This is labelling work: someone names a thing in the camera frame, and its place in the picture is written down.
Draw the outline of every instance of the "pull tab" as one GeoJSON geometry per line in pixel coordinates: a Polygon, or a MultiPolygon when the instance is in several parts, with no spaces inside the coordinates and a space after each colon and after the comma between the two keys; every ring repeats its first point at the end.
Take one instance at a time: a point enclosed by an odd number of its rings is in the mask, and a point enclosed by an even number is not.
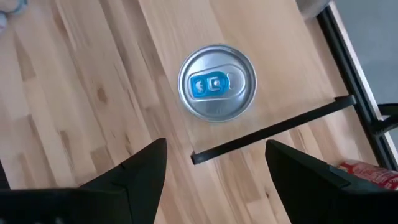
{"type": "Polygon", "coordinates": [[[191,77],[191,90],[195,98],[221,96],[228,91],[229,78],[223,72],[210,72],[191,77]]]}

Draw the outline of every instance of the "can lid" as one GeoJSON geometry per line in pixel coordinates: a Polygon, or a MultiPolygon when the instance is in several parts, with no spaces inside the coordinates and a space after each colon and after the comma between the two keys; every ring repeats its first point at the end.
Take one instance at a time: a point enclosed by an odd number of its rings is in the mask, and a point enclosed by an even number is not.
{"type": "Polygon", "coordinates": [[[185,107],[209,122],[225,122],[242,114],[253,101],[256,84],[250,60],[223,44],[192,53],[178,76],[178,92],[185,107]]]}

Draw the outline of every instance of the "red package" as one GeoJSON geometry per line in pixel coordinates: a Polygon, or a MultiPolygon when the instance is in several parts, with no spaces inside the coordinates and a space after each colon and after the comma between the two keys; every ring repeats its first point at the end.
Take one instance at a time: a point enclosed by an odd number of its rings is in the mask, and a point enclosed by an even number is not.
{"type": "Polygon", "coordinates": [[[396,171],[354,160],[344,161],[338,168],[385,189],[398,190],[398,172],[396,171]]]}

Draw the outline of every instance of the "gray floor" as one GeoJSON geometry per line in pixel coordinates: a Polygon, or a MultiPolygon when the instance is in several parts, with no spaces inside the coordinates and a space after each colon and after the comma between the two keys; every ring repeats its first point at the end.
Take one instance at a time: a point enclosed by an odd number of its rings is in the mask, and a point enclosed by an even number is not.
{"type": "Polygon", "coordinates": [[[377,103],[398,103],[398,0],[335,2],[377,103]]]}

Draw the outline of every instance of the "wooden table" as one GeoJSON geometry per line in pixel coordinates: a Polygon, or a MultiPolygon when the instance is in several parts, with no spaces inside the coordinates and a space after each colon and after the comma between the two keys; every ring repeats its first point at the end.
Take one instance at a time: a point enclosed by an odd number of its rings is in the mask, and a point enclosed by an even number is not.
{"type": "MultiPolygon", "coordinates": [[[[190,154],[347,95],[316,22],[288,0],[41,0],[0,37],[0,160],[12,189],[71,187],[166,137],[156,223],[289,223],[265,142],[194,166],[190,154]],[[253,62],[252,106],[210,124],[181,104],[195,49],[225,43],[253,62]]],[[[276,135],[332,164],[376,163],[354,109],[276,135]]]]}

